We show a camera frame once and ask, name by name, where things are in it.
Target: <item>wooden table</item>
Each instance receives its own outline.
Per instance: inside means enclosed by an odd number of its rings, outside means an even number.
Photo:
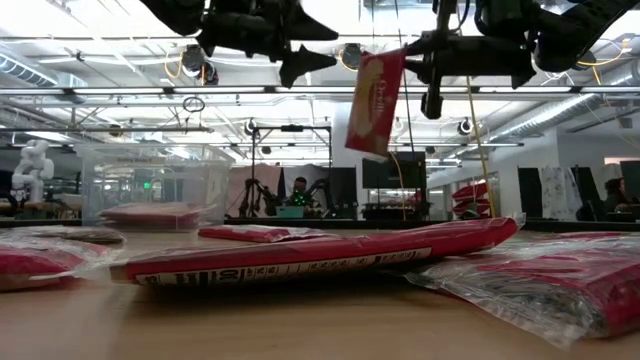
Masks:
[[[241,243],[131,234],[124,256]],[[341,276],[242,290],[153,291],[79,281],[0,294],[8,359],[638,359],[640,333],[564,352],[474,306],[400,279]]]

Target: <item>transparent container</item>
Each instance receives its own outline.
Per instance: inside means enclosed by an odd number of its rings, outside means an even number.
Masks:
[[[123,230],[186,231],[224,221],[234,160],[205,144],[78,144],[82,220]]]

